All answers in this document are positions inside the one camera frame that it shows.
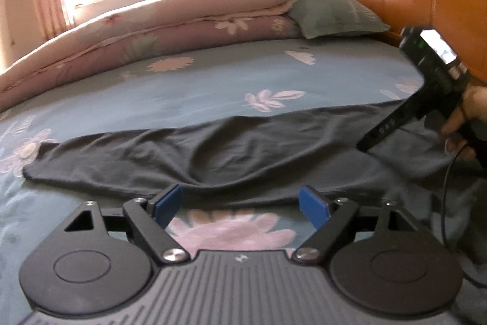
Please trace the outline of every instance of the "white logo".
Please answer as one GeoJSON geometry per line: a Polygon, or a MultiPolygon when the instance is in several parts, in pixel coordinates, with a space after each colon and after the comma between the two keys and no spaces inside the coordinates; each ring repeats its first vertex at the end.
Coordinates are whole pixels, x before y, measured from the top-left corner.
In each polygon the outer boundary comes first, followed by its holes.
{"type": "Polygon", "coordinates": [[[235,257],[235,260],[237,262],[240,262],[240,263],[243,263],[243,262],[246,262],[249,260],[249,257],[247,255],[244,255],[244,254],[240,254],[239,256],[236,256],[235,257]]]}

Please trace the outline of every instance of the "black cable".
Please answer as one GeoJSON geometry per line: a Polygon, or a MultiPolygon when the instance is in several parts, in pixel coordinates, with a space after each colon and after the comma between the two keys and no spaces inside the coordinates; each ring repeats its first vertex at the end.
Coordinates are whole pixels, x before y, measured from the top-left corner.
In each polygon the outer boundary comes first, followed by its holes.
{"type": "MultiPolygon", "coordinates": [[[[448,179],[450,177],[450,172],[452,167],[455,164],[456,159],[460,154],[465,150],[467,147],[471,147],[468,143],[465,143],[455,154],[453,160],[450,162],[450,165],[447,168],[447,172],[445,174],[445,179],[443,181],[443,200],[441,202],[441,222],[440,222],[440,227],[441,227],[441,239],[443,242],[443,245],[445,248],[450,251],[454,252],[450,247],[448,246],[448,241],[447,241],[447,233],[445,230],[445,217],[446,217],[446,212],[447,212],[447,186],[448,186],[448,179]]],[[[477,288],[482,288],[482,289],[487,289],[487,284],[483,284],[480,281],[477,281],[476,279],[473,279],[471,276],[469,276],[463,269],[463,278],[465,278],[467,281],[471,282],[472,285],[474,285],[477,288]]]]}

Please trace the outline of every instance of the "bed sheet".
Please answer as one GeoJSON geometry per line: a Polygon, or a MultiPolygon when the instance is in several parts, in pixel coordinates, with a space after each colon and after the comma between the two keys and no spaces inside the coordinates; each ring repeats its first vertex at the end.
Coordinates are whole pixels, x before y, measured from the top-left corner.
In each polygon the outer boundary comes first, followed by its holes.
{"type": "MultiPolygon", "coordinates": [[[[40,142],[105,131],[179,127],[233,115],[273,115],[404,99],[422,78],[397,48],[369,38],[234,44],[126,65],[46,92],[0,115],[0,323],[29,312],[18,271],[83,201],[120,201],[28,183],[40,142]]],[[[313,227],[294,206],[186,208],[169,228],[196,249],[287,249],[313,227]]]]}

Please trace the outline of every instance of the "ribbed surface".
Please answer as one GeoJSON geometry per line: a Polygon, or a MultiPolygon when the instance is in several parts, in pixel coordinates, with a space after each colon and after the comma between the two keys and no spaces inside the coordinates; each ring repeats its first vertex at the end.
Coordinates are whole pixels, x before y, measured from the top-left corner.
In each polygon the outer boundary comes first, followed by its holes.
{"type": "MultiPolygon", "coordinates": [[[[50,319],[24,325],[386,325],[349,305],[316,267],[297,266],[273,252],[209,252],[167,267],[138,302],[105,318],[50,319]]],[[[459,324],[451,316],[406,322],[459,324]]]]}

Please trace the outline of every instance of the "metal screw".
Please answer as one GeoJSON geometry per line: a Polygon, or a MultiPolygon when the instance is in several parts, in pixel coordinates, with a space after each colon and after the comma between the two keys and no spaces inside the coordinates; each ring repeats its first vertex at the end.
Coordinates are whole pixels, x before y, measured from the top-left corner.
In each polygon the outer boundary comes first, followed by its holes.
{"type": "Polygon", "coordinates": [[[184,249],[172,248],[164,251],[162,257],[168,262],[180,263],[188,259],[189,254],[184,249]]]}
{"type": "Polygon", "coordinates": [[[296,251],[296,257],[304,261],[316,260],[319,256],[320,251],[318,251],[316,248],[305,247],[296,251]]]}

